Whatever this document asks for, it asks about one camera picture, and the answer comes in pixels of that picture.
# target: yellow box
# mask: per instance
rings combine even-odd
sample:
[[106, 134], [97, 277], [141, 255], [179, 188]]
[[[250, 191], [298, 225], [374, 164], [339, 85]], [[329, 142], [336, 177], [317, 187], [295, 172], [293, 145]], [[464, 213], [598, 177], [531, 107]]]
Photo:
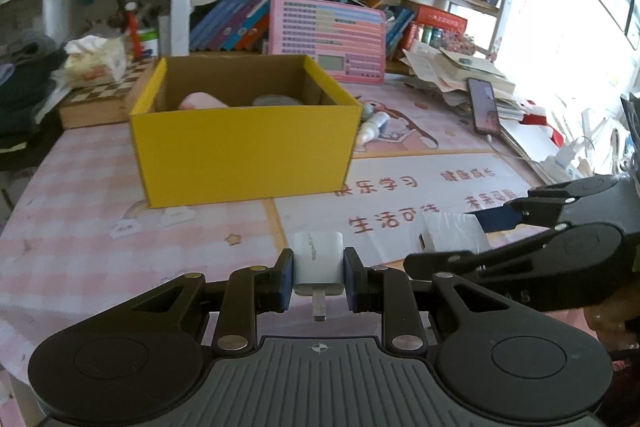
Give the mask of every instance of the yellow box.
[[[198, 91], [229, 107], [176, 110]], [[265, 94], [305, 105], [251, 107]], [[202, 54], [160, 60], [129, 123], [148, 203], [158, 208], [339, 190], [360, 112], [303, 55]]]

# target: chessboard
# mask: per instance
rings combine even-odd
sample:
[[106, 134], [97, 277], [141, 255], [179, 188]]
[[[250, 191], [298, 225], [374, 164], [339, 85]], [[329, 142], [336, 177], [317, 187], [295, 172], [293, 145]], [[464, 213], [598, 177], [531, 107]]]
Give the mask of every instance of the chessboard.
[[58, 108], [62, 127], [73, 129], [128, 121], [129, 111], [155, 64], [155, 58], [141, 58], [129, 65], [119, 82], [71, 91]]

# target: pink learning board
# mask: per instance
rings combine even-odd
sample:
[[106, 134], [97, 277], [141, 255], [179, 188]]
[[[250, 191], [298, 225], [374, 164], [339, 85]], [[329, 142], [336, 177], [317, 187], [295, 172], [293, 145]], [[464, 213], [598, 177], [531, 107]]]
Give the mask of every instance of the pink learning board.
[[309, 55], [336, 80], [385, 81], [385, 15], [319, 0], [271, 0], [270, 55]]

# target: gray ribbed plate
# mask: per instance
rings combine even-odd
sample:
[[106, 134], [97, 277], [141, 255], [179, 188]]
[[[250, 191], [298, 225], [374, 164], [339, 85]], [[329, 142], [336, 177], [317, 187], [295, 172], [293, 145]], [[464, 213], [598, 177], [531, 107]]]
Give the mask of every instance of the gray ribbed plate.
[[[418, 360], [386, 355], [373, 339], [266, 338], [220, 360], [201, 388], [138, 427], [498, 427], [450, 399]], [[569, 423], [596, 427], [591, 417]], [[66, 427], [47, 420], [42, 427]]]

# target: phone screen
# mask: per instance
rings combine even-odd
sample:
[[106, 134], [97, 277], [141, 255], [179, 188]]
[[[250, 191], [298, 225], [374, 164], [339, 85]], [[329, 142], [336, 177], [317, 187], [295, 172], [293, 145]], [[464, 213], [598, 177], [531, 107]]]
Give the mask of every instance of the phone screen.
[[500, 119], [491, 83], [478, 78], [468, 78], [466, 82], [471, 97], [471, 112], [474, 116], [476, 133], [499, 136]]

